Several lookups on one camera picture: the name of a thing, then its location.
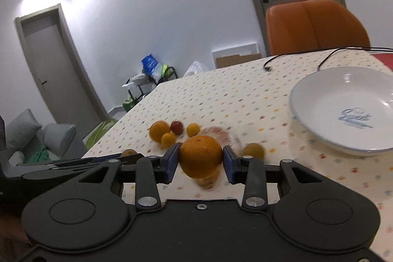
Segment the small green-yellow fruit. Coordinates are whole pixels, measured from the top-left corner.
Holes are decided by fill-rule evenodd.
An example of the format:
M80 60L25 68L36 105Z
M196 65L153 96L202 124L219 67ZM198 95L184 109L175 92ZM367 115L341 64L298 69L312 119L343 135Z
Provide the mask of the small green-yellow fruit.
M260 160L265 159L265 149L258 143L247 144L242 153L244 156L252 156Z

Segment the small yellow citrus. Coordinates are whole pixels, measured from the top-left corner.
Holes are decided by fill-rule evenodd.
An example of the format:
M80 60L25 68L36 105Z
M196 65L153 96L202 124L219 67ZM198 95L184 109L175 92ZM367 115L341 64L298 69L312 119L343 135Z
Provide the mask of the small yellow citrus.
M169 148L177 142L177 137L173 132L167 132L161 137L161 146L163 148Z
M186 133L189 137L196 136L200 132L200 126L196 123L191 123L186 128Z

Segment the peeled pomelo segment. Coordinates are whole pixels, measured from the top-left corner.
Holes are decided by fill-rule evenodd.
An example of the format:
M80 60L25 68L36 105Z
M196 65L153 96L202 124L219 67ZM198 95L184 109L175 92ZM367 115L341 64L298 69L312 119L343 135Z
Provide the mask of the peeled pomelo segment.
M203 128L198 135L210 136L219 142L222 147L230 146L236 154L240 154L243 149L243 144L239 137L235 133L231 133L230 130L223 127L211 126Z

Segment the large orange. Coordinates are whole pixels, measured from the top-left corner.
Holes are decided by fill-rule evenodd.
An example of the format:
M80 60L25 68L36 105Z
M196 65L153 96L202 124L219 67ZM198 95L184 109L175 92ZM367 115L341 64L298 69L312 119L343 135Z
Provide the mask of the large orange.
M183 142L179 149L179 164L190 178L203 179L216 172L223 162L223 149L210 136L194 136Z
M167 122L159 120L154 122L149 128L149 136L154 142L161 142L161 138L164 134L170 132L170 126Z

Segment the small brown fruit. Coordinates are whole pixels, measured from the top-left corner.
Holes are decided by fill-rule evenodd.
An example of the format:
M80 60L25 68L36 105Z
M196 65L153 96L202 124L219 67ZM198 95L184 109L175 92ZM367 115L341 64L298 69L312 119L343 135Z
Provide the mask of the small brown fruit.
M123 158L123 157L127 157L127 156L133 156L135 154L137 154L137 152L135 150L133 150L133 149L126 149L126 150L124 150L121 153L121 157Z

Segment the small red apple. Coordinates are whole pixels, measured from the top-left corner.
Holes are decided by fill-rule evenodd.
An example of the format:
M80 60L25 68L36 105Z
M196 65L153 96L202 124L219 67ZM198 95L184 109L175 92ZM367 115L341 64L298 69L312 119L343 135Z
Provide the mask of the small red apple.
M170 130L175 135L181 135L184 131L184 126L181 121L175 120L170 124Z

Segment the grey sofa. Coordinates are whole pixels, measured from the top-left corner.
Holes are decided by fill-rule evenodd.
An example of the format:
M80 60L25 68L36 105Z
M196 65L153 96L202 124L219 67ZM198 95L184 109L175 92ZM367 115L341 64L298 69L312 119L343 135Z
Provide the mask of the grey sofa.
M8 125L1 122L1 151L10 165L79 159L87 148L74 124L39 124L29 108Z

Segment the green floor mat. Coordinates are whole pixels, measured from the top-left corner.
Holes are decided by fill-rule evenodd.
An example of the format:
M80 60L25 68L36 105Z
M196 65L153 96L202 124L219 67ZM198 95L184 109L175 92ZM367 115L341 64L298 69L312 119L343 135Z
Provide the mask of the green floor mat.
M115 124L117 120L114 118L101 122L87 138L84 139L86 148L91 149Z

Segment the black shelf rack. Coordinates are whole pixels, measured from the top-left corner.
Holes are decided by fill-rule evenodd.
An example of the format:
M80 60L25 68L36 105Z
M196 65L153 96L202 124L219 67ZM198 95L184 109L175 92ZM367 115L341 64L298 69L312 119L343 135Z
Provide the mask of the black shelf rack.
M143 70L141 74L129 78L125 84L122 85L128 92L128 97L131 99L134 105L138 104L144 99L150 92L152 92L159 84L165 83L172 79L177 79L178 74L173 67L167 67L163 72L161 78L156 81L152 76L149 76ZM140 94L138 96L132 93L132 88L136 87Z

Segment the clear plastic bag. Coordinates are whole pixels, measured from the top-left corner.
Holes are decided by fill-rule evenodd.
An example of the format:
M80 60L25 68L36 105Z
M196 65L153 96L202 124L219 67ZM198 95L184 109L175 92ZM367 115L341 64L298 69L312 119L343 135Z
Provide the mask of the clear plastic bag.
M210 71L210 68L204 65L202 62L194 61L186 70L183 77L193 76L196 74Z

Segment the blue plastic bag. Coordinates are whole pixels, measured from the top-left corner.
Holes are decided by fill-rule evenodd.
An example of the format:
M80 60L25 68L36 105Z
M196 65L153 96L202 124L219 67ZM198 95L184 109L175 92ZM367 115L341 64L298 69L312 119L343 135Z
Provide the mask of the blue plastic bag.
M142 67L146 74L152 75L156 66L158 65L158 61L154 58L153 55L147 55L142 59Z

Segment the cardboard sheet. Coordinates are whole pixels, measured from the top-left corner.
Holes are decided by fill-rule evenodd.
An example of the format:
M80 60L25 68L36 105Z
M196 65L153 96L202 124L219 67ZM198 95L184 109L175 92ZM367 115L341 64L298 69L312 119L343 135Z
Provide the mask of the cardboard sheet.
M251 62L254 60L261 59L262 55L260 53L251 55L230 55L223 56L216 59L216 68L221 69L225 67L231 67L234 65L240 65L246 62Z

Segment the grey side door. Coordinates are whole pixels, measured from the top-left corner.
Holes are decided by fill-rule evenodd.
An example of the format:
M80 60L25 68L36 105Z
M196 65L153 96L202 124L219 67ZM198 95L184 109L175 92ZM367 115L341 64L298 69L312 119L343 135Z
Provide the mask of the grey side door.
M57 122L87 112L97 121L108 114L85 70L61 4L15 18L29 70Z

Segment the white ceramic bowl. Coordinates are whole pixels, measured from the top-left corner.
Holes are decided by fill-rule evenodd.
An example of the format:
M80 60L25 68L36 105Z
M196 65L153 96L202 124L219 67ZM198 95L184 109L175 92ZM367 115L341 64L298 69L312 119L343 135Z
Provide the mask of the white ceramic bowl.
M289 107L325 144L347 154L392 151L392 75L364 67L320 70L300 80Z

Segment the red orange cartoon mat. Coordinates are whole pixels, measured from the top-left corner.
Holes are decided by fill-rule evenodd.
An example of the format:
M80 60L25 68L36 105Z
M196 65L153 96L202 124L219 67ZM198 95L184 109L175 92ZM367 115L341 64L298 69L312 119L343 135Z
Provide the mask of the red orange cartoon mat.
M371 68L383 72L392 72L392 53L377 53L371 54L372 62Z

